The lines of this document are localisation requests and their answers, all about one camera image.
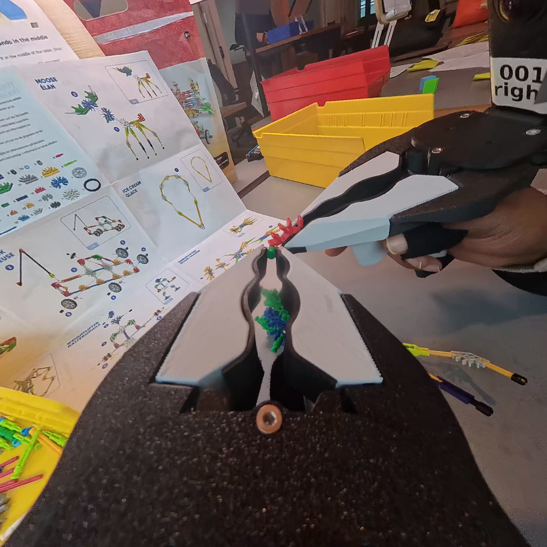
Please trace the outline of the green and blue toy assembly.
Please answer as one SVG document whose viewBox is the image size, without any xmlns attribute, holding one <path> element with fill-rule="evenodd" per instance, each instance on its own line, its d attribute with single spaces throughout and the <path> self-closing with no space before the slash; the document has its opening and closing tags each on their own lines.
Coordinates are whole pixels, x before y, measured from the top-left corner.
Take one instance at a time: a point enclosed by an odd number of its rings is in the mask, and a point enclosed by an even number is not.
<svg viewBox="0 0 547 547">
<path fill-rule="evenodd" d="M 290 314 L 283 305 L 280 291 L 261 287 L 260 293 L 264 298 L 265 311 L 261 316 L 256 316 L 255 321 L 270 337 L 271 352 L 277 353 L 284 347 Z"/>
</svg>

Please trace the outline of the orange plastic object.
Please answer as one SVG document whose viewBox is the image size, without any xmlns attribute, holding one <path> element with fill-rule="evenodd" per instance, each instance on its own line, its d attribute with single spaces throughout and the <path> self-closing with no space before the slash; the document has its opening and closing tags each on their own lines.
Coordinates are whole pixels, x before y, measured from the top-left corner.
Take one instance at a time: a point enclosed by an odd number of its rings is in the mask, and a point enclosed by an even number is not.
<svg viewBox="0 0 547 547">
<path fill-rule="evenodd" d="M 488 1 L 458 1 L 454 28 L 482 23 L 488 19 Z"/>
</svg>

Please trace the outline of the pile of toy pieces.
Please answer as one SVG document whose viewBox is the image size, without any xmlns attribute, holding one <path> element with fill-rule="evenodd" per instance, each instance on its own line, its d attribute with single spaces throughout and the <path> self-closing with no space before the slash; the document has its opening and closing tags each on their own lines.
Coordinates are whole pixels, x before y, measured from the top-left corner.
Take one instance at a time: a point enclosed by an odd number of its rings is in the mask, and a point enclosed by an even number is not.
<svg viewBox="0 0 547 547">
<path fill-rule="evenodd" d="M 37 502 L 67 441 L 58 431 L 1 417 L 1 542 Z"/>
</svg>

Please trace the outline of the grey desk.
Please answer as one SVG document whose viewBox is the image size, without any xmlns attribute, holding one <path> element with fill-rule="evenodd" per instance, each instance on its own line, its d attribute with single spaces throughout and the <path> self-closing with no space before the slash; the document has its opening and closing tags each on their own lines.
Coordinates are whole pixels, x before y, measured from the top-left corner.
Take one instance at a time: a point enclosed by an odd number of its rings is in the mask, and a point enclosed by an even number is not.
<svg viewBox="0 0 547 547">
<path fill-rule="evenodd" d="M 454 260 L 416 277 L 390 258 L 279 249 L 261 284 L 340 292 L 380 384 L 326 388 L 257 431 L 212 545 L 546 546 L 546 297 Z"/>
</svg>

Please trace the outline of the person's right hand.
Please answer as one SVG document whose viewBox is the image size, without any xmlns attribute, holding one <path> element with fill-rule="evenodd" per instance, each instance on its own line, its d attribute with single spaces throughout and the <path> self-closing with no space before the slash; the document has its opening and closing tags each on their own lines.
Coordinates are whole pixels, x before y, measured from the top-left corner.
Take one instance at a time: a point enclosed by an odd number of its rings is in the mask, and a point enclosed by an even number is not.
<svg viewBox="0 0 547 547">
<path fill-rule="evenodd" d="M 461 262 L 490 269 L 535 264 L 546 258 L 546 194 L 529 187 L 506 197 L 484 217 L 444 228 L 467 232 L 448 250 Z"/>
</svg>

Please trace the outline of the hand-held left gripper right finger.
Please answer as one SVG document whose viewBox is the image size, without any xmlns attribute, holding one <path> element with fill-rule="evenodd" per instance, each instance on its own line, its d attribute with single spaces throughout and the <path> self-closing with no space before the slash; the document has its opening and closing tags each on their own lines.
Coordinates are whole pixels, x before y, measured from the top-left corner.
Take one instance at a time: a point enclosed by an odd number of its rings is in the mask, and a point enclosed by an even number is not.
<svg viewBox="0 0 547 547">
<path fill-rule="evenodd" d="M 284 357 L 295 389 L 336 389 L 383 381 L 345 302 L 332 283 L 284 248 L 277 250 L 289 313 Z"/>
</svg>

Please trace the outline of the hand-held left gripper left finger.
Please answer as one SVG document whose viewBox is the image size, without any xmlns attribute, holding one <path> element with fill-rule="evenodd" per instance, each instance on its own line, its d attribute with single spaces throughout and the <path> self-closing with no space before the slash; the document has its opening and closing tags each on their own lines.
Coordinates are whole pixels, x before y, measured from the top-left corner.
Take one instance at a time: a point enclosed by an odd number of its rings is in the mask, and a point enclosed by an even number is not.
<svg viewBox="0 0 547 547">
<path fill-rule="evenodd" d="M 201 291 L 161 363 L 158 383 L 260 389 L 264 371 L 253 312 L 267 262 L 267 249 L 260 247 Z"/>
</svg>

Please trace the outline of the blue plastic crate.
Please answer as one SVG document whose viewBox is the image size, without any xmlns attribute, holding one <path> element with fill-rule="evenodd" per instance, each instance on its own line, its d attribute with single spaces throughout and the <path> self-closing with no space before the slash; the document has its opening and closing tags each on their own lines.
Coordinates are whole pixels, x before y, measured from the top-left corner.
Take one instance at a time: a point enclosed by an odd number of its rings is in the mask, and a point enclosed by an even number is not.
<svg viewBox="0 0 547 547">
<path fill-rule="evenodd" d="M 292 37 L 297 37 L 305 32 L 312 31 L 313 28 L 313 20 L 295 19 L 289 24 L 273 28 L 267 32 L 266 36 L 269 44 L 274 44 Z"/>
</svg>

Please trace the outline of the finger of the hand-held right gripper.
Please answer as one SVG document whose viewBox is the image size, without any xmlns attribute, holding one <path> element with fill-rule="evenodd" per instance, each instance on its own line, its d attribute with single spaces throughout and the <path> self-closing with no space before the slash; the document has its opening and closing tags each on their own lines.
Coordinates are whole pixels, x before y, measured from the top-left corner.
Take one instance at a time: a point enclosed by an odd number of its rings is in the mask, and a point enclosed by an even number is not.
<svg viewBox="0 0 547 547">
<path fill-rule="evenodd" d="M 390 235 L 395 215 L 457 190 L 456 183 L 441 175 L 411 175 L 379 196 L 312 220 L 283 247 L 291 252 L 306 252 L 380 242 Z"/>
<path fill-rule="evenodd" d="M 350 205 L 385 194 L 403 177 L 401 155 L 384 152 L 333 180 L 302 212 L 298 222 L 331 217 Z"/>
</svg>

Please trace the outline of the multicoloured toy hand assembly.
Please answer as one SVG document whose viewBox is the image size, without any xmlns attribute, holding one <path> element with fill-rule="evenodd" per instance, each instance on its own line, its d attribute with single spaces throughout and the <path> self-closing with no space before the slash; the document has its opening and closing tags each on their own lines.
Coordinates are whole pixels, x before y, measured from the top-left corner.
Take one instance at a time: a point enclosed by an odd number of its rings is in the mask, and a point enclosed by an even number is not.
<svg viewBox="0 0 547 547">
<path fill-rule="evenodd" d="M 295 235 L 298 231 L 303 228 L 303 219 L 299 215 L 297 217 L 296 223 L 293 224 L 288 218 L 286 224 L 279 223 L 278 228 L 273 229 L 267 233 L 271 238 L 269 239 L 270 247 L 279 247 L 283 245 L 291 236 Z M 402 344 L 408 352 L 410 352 L 414 357 L 439 357 L 439 358 L 450 358 L 454 361 L 465 364 L 468 367 L 475 366 L 477 368 L 486 368 L 497 374 L 500 374 L 504 377 L 509 378 L 511 381 L 515 382 L 520 386 L 525 386 L 528 383 L 528 379 L 518 373 L 513 373 L 505 368 L 496 366 L 491 363 L 489 360 L 484 359 L 480 356 L 477 356 L 470 352 L 461 352 L 461 351 L 438 351 L 431 350 L 430 348 L 421 347 L 414 344 Z M 443 379 L 438 375 L 429 373 L 429 377 L 434 381 L 438 388 L 448 393 L 449 395 L 460 400 L 465 405 L 471 405 L 477 411 L 481 412 L 485 416 L 492 416 L 493 408 L 488 406 L 481 401 L 476 400 L 475 396 L 470 394 L 465 389 L 462 389 L 447 379 Z"/>
</svg>

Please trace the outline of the stack of red plastic bins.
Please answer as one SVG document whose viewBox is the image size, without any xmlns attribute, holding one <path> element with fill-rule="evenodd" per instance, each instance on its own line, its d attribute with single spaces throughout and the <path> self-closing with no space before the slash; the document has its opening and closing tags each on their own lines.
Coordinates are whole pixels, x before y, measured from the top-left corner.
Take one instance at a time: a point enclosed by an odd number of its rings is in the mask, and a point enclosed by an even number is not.
<svg viewBox="0 0 547 547">
<path fill-rule="evenodd" d="M 306 106 L 379 97 L 390 78 L 386 45 L 305 65 L 262 82 L 273 121 Z"/>
</svg>

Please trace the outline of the white toy instruction sheet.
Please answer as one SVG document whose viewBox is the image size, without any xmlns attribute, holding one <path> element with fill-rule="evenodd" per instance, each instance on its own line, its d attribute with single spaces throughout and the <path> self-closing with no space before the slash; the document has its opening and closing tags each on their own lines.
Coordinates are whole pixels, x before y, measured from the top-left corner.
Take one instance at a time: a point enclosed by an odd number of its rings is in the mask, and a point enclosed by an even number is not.
<svg viewBox="0 0 547 547">
<path fill-rule="evenodd" d="M 1 1 L 1 386 L 82 411 L 281 221 L 245 207 L 147 51 L 79 58 Z"/>
</svg>

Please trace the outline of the yellow divided plastic bin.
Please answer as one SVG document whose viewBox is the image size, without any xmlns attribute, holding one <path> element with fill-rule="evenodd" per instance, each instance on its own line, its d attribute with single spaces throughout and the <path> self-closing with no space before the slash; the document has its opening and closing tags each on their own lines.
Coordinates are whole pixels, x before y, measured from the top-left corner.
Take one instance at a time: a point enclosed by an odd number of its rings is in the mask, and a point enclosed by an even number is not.
<svg viewBox="0 0 547 547">
<path fill-rule="evenodd" d="M 66 434 L 69 438 L 80 414 L 57 401 L 2 387 L 1 417 L 4 416 L 14 419 L 24 427 L 51 429 Z M 1 542 L 1 546 L 7 543 L 13 531 L 6 541 Z"/>
</svg>

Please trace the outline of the person's right forearm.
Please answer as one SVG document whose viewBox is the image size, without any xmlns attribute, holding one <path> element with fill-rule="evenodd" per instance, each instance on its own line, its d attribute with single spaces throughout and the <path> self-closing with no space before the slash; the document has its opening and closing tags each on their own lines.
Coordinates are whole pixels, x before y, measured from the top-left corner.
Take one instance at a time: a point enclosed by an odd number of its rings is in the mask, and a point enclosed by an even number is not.
<svg viewBox="0 0 547 547">
<path fill-rule="evenodd" d="M 546 296 L 546 258 L 531 265 L 514 265 L 493 269 L 495 275 L 514 288 Z"/>
</svg>

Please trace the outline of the yellow toy set box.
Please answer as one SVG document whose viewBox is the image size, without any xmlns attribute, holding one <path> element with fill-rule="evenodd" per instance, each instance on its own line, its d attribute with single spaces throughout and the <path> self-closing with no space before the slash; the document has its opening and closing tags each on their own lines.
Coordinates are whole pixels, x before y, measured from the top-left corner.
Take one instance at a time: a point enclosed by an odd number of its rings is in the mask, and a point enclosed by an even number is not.
<svg viewBox="0 0 547 547">
<path fill-rule="evenodd" d="M 237 173 L 195 1 L 37 1 L 79 58 L 147 51 L 230 183 Z"/>
</svg>

